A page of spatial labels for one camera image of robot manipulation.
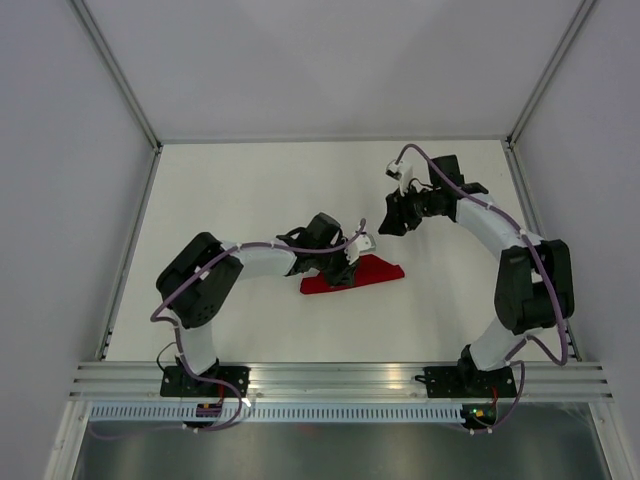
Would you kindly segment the red cloth napkin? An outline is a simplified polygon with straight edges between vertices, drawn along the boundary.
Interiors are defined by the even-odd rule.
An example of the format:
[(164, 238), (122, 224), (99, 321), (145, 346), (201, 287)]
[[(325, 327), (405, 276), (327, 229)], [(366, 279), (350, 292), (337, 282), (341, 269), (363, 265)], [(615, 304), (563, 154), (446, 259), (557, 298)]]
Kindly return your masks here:
[(389, 263), (377, 255), (368, 254), (357, 261), (355, 270), (348, 274), (345, 280), (331, 284), (329, 277), (322, 272), (303, 278), (299, 291), (303, 295), (334, 293), (400, 280), (404, 277), (405, 272), (400, 265)]

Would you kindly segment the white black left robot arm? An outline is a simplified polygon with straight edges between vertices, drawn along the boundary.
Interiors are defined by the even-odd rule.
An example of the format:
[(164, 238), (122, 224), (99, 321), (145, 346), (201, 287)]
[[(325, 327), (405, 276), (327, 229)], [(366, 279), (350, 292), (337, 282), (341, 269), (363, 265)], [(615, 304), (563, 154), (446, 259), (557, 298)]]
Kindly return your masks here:
[(176, 364), (163, 367), (163, 384), (206, 396), (232, 387), (218, 373), (212, 335), (206, 332), (233, 287), (253, 278), (299, 276), (315, 270), (331, 287), (353, 287), (364, 254), (375, 241), (361, 222), (346, 235), (339, 222), (316, 214), (306, 226), (267, 241), (233, 243), (197, 234), (156, 280), (162, 303), (150, 321), (171, 324)]

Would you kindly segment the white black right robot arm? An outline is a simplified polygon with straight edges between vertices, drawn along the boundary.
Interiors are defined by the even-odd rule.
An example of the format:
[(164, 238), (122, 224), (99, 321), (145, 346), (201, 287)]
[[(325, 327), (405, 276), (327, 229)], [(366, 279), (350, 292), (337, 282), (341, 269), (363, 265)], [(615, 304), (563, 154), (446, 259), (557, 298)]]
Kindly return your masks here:
[(514, 357), (574, 312), (569, 248), (522, 229), (482, 184), (465, 181), (456, 156), (431, 159), (428, 170), (430, 181), (423, 185), (404, 160), (388, 164), (386, 174), (398, 186), (385, 198), (387, 212), (378, 232), (403, 236), (436, 216), (465, 228), (498, 261), (496, 317), (463, 348), (455, 365), (426, 367), (415, 379), (430, 398), (514, 398)]

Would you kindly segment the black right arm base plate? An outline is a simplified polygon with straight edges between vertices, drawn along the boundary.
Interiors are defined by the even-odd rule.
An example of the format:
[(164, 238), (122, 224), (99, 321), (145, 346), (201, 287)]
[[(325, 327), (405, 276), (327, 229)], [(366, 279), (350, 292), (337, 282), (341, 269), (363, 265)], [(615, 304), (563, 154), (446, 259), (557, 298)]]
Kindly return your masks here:
[(493, 371), (463, 373), (456, 366), (424, 367), (414, 380), (423, 384), (427, 397), (450, 399), (515, 398), (517, 386), (512, 369), (504, 367)]

